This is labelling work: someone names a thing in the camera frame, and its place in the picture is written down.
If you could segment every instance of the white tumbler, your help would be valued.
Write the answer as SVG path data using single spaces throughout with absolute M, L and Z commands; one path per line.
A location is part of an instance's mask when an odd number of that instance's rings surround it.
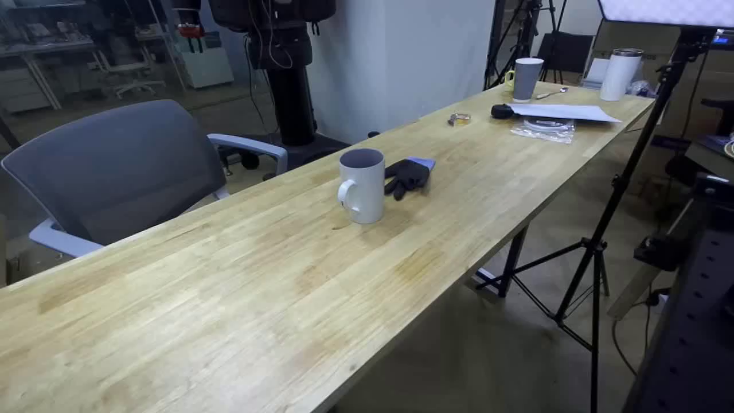
M 627 93 L 627 87 L 637 72 L 642 60 L 640 49 L 614 49 L 604 82 L 601 84 L 600 97 L 603 101 L 618 101 Z

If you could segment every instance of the softbox light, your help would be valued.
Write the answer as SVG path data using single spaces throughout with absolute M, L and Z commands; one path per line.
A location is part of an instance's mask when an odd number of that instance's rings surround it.
M 610 21 L 734 27 L 734 0 L 599 0 Z

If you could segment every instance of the gray chair backrest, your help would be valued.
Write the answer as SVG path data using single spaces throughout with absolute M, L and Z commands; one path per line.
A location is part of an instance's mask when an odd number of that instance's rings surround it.
M 171 100 L 68 123 L 2 165 L 64 231 L 102 245 L 180 215 L 226 182 L 206 134 Z

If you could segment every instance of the chair armrest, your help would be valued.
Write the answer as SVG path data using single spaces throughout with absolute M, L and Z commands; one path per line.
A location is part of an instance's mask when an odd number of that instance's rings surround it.
M 33 228 L 33 231 L 29 234 L 29 238 L 36 243 L 71 255 L 74 258 L 97 251 L 104 246 L 54 229 L 52 228 L 54 224 L 55 222 L 52 219 L 46 219 Z
M 233 136 L 230 134 L 210 133 L 206 136 L 211 142 L 216 143 L 217 145 L 247 149 L 248 151 L 258 152 L 259 154 L 274 157 L 277 162 L 277 168 L 275 169 L 276 175 L 280 175 L 288 170 L 288 152 L 280 146 L 270 145 L 269 143 L 248 139 L 246 137 Z

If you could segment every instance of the tumbler lid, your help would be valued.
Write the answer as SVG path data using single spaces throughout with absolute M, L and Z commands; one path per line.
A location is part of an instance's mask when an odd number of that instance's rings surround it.
M 641 49 L 614 49 L 611 51 L 614 56 L 638 57 L 642 56 Z

